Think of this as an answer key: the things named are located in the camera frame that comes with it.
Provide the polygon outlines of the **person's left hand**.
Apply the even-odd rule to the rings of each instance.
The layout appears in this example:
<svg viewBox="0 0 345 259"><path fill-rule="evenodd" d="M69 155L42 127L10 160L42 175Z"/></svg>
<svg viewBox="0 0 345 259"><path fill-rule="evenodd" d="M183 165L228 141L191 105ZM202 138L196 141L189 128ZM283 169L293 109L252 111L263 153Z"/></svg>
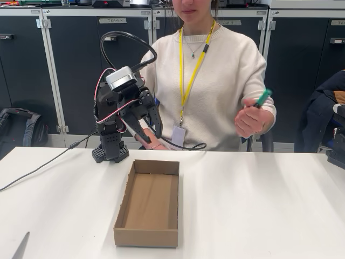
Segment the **person's left hand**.
<svg viewBox="0 0 345 259"><path fill-rule="evenodd" d="M264 133L273 124L273 114L262 107L254 107L255 103L253 99L245 99L244 108L234 119L235 128L240 137L248 138L254 134Z"/></svg>

